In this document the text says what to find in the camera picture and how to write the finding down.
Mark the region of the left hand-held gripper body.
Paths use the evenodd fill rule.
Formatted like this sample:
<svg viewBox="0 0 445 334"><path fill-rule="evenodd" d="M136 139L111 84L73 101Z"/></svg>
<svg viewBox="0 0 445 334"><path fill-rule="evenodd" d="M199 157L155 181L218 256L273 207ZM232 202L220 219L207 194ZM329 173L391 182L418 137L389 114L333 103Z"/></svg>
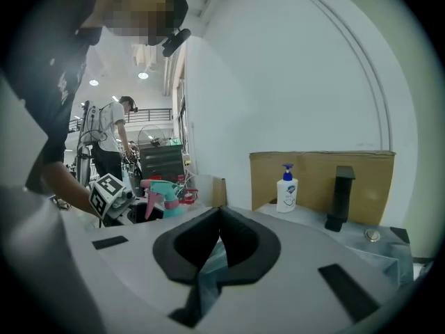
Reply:
<svg viewBox="0 0 445 334"><path fill-rule="evenodd" d="M105 227L119 225L119 218L136 199L131 188L110 173L92 183L89 203Z"/></svg>

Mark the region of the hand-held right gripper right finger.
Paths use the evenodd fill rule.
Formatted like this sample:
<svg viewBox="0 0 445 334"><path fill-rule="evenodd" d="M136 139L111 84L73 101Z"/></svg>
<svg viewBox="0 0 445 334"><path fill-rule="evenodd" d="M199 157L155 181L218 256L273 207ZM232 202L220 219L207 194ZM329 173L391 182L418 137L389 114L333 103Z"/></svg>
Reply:
<svg viewBox="0 0 445 334"><path fill-rule="evenodd" d="M204 317L206 334L333 334L353 325L318 268L338 264L382 305L397 287L324 230L289 216L237 210L270 228L281 242L273 268L253 285L222 289Z"/></svg>

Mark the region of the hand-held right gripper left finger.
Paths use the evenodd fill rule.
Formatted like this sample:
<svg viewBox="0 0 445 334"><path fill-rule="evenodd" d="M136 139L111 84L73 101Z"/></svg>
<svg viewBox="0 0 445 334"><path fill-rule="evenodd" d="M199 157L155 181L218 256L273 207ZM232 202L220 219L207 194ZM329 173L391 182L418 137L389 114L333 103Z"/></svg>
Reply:
<svg viewBox="0 0 445 334"><path fill-rule="evenodd" d="M198 274L218 242L219 208L133 225L89 230L113 273L131 292L169 318L204 334L221 334L215 309L204 311Z"/></svg>

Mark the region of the teal pink spray head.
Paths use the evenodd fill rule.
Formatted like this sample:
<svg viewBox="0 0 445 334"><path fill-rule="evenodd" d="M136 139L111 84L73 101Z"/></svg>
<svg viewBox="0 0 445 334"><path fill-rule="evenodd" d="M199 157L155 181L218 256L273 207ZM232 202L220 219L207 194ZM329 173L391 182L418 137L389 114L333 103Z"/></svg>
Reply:
<svg viewBox="0 0 445 334"><path fill-rule="evenodd" d="M154 209L155 203L159 198L164 202L178 199L176 196L176 184L165 180L141 180L140 186L145 190L147 194L147 208L145 211L145 220L148 220Z"/></svg>

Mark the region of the teal spray bottle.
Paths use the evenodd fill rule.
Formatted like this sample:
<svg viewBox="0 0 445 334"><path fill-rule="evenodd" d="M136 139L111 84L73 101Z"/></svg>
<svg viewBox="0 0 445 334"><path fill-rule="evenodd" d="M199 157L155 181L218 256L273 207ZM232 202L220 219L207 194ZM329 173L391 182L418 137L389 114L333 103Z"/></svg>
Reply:
<svg viewBox="0 0 445 334"><path fill-rule="evenodd" d="M170 218L183 214L184 211L180 206L178 199L164 202L163 218Z"/></svg>

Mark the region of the person's left forearm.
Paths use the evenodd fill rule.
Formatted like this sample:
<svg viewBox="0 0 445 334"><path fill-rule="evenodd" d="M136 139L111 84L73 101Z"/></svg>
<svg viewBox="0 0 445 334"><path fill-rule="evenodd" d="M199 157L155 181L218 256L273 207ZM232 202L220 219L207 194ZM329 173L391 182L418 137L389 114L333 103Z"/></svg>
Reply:
<svg viewBox="0 0 445 334"><path fill-rule="evenodd" d="M44 165L42 176L46 185L58 198L77 209L99 217L90 204L90 193L87 188L82 186L61 162Z"/></svg>

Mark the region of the white blue pump soap bottle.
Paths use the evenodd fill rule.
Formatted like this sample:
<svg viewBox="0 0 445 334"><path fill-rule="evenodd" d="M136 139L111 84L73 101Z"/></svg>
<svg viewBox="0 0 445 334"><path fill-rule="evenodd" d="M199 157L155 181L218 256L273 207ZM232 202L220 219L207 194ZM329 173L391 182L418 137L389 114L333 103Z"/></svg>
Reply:
<svg viewBox="0 0 445 334"><path fill-rule="evenodd" d="M298 180L293 177L291 169L293 164L284 164L285 172L282 178L277 182L277 212L289 213L296 206L298 194Z"/></svg>

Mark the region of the black steel cabinet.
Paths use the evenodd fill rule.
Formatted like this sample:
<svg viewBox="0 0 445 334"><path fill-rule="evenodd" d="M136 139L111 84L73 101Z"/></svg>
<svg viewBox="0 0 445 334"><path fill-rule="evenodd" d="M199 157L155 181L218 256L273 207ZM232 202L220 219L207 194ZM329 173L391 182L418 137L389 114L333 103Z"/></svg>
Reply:
<svg viewBox="0 0 445 334"><path fill-rule="evenodd" d="M184 162L181 145L165 145L140 150L140 165L143 179L160 177L161 180L177 183L184 178Z"/></svg>

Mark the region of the white grey backpack device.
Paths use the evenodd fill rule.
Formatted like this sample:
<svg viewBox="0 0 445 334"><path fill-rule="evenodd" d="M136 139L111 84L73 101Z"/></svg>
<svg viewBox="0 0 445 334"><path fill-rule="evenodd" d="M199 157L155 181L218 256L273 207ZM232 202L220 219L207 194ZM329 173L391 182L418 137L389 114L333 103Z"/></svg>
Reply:
<svg viewBox="0 0 445 334"><path fill-rule="evenodd" d="M101 109L94 102L87 101L83 106L83 121L79 131L77 156L81 159L90 158L90 146L98 144L103 136L100 126Z"/></svg>

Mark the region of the grey marbled sink cabinet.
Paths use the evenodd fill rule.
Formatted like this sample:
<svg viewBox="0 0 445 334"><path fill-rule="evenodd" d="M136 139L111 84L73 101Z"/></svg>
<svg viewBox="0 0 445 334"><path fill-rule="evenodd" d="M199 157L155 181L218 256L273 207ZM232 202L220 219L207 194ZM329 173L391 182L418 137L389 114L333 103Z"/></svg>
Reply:
<svg viewBox="0 0 445 334"><path fill-rule="evenodd" d="M324 232L378 268L398 288L403 288L414 281L410 238L404 228L347 221L343 224L340 232L333 232L325 229L327 214L318 213L299 205L289 213L279 213L275 204L266 204L260 207L257 212ZM380 233L380 239L376 242L366 239L364 231L367 229L376 229Z"/></svg>

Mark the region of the black balcony railing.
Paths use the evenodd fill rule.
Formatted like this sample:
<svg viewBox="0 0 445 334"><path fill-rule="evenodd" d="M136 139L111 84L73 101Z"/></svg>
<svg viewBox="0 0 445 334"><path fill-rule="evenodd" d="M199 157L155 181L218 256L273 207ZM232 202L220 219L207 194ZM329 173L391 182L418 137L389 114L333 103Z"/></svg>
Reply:
<svg viewBox="0 0 445 334"><path fill-rule="evenodd" d="M170 122L173 120L172 109L140 109L137 113L130 112L126 114L125 121L127 124L153 122L155 124ZM79 132L83 119L75 117L70 120L69 133Z"/></svg>

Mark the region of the black faucet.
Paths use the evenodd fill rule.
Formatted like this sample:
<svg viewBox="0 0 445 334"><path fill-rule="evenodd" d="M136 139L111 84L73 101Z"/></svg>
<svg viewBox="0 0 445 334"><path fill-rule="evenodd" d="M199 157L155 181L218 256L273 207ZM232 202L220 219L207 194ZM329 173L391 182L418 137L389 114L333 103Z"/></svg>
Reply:
<svg viewBox="0 0 445 334"><path fill-rule="evenodd" d="M325 229L340 232L343 224L348 221L350 193L354 180L355 173L351 166L337 166L332 210L327 214Z"/></svg>

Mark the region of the small cardboard box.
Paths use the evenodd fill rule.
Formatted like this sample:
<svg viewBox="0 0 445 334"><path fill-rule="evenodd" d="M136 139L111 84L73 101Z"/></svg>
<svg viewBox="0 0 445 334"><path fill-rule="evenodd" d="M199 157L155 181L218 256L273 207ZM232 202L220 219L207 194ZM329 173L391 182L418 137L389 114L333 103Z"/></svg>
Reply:
<svg viewBox="0 0 445 334"><path fill-rule="evenodd" d="M227 190L225 178L213 177L212 203L213 207L227 205Z"/></svg>

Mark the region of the large cardboard sheet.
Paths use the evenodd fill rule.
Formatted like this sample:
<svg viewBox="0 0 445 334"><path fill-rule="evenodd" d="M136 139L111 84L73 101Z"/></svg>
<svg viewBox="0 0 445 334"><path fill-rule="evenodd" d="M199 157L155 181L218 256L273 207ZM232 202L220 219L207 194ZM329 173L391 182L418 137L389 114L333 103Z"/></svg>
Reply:
<svg viewBox="0 0 445 334"><path fill-rule="evenodd" d="M291 172L298 180L296 204L319 213L331 212L337 168L348 166L355 175L348 219L378 225L389 196L394 158L390 151L252 153L252 209L276 199L284 164L293 164Z"/></svg>

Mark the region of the person's black buttoned shirt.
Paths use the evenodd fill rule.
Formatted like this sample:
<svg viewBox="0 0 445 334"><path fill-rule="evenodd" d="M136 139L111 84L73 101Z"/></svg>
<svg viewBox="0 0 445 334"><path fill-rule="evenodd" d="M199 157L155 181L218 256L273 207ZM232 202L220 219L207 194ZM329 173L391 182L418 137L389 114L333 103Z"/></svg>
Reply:
<svg viewBox="0 0 445 334"><path fill-rule="evenodd" d="M48 139L34 163L27 186L41 189L42 167L62 162L76 92L100 28L83 29L96 0L28 0L16 9L19 24L6 45L1 67Z"/></svg>

